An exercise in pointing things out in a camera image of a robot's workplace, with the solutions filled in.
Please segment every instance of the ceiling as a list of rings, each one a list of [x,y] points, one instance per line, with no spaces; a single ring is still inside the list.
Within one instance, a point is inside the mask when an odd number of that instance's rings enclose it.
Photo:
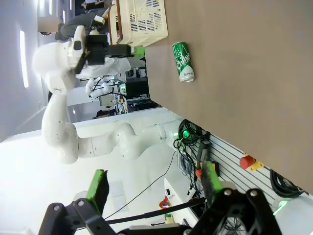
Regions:
[[[74,12],[70,0],[52,0],[52,15],[66,21]],[[1,0],[0,53],[0,142],[26,130],[38,130],[47,104],[47,90],[32,69],[32,56],[38,45],[54,42],[54,35],[42,36],[37,32],[37,15],[48,16],[49,0]],[[24,87],[20,52],[20,31],[25,35],[25,57],[28,87]]]

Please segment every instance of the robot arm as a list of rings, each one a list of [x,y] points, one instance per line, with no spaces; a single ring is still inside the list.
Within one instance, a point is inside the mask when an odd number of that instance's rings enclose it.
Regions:
[[[165,141],[166,135],[161,125],[146,128],[136,135],[131,125],[122,123],[105,135],[80,138],[75,126],[66,122],[66,94],[74,88],[75,72],[80,71],[86,61],[95,65],[104,63],[106,55],[130,55],[129,46],[121,46],[108,48],[106,36],[103,35],[92,35],[86,40],[85,28],[79,26],[73,42],[50,43],[36,50],[33,58],[34,70],[53,93],[43,117],[42,136],[58,151],[61,162],[71,164],[78,157],[105,155],[117,145],[126,159],[134,159],[151,145]]]

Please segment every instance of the brown table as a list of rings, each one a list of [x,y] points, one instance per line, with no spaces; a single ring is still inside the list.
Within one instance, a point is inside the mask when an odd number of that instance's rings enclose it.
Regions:
[[[169,36],[146,48],[152,100],[313,193],[313,1],[164,1]],[[179,82],[179,41],[193,82]]]

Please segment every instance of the black strap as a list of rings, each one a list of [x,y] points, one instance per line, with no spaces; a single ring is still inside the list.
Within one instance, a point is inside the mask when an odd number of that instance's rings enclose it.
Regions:
[[[177,206],[169,207],[169,208],[166,208],[166,209],[157,210],[157,211],[151,211],[151,212],[144,213],[144,214],[141,214],[141,215],[135,215],[135,216],[121,218],[121,219],[112,219],[112,220],[108,220],[106,222],[108,224],[118,224],[118,223],[124,223],[124,222],[133,221],[133,220],[138,220],[138,219],[151,218],[151,217],[155,217],[155,216],[159,216],[159,215],[175,212],[175,211],[187,208],[187,207],[193,207],[193,206],[196,206],[196,205],[201,204],[203,202],[205,202],[205,198],[192,199],[189,202],[186,202],[186,203],[183,203],[183,204],[179,204]]]

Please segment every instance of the red cap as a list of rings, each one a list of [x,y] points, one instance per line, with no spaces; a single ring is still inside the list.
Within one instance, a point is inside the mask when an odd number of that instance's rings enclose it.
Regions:
[[[240,158],[239,160],[239,164],[241,168],[243,169],[247,169],[248,167],[252,166],[254,162],[255,162],[255,159],[251,157],[250,155]]]
[[[197,176],[198,178],[201,177],[201,174],[202,174],[202,170],[201,170],[201,169],[196,170],[196,176]]]

